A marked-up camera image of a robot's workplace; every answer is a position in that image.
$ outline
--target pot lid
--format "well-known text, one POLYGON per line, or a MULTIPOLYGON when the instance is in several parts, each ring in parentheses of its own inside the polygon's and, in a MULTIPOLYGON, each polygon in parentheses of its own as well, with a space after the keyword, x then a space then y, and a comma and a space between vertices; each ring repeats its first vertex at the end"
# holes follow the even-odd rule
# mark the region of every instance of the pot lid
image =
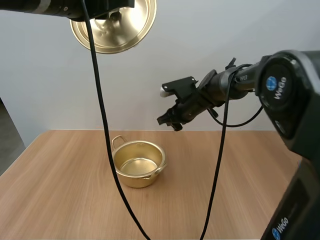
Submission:
MULTIPOLYGON (((106 19, 91 19, 95 50, 116 54, 137 45, 151 29, 156 17, 156 0, 135 0, 134 7, 109 12, 106 19)), ((86 23, 70 21, 76 39, 90 49, 86 23)))

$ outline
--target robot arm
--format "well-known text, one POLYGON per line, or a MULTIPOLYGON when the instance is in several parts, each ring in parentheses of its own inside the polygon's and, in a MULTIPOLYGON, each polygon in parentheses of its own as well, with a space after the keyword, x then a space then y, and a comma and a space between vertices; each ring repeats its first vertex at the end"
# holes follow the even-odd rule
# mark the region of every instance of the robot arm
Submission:
MULTIPOLYGON (((86 0, 85 3, 90 19, 106 19, 107 13, 135 6, 135 0, 86 0)), ((0 10, 66 17, 76 22, 85 20, 79 0, 3 0, 0 10)))
MULTIPOLYGON (((193 77, 163 84, 162 96, 177 100, 158 123, 180 131, 204 110, 222 106, 234 71, 231 62, 221 73, 212 70, 198 87, 193 77)), ((233 78, 230 99, 254 90, 285 145, 302 156, 261 240, 320 239, 320 51, 280 51, 233 78)))

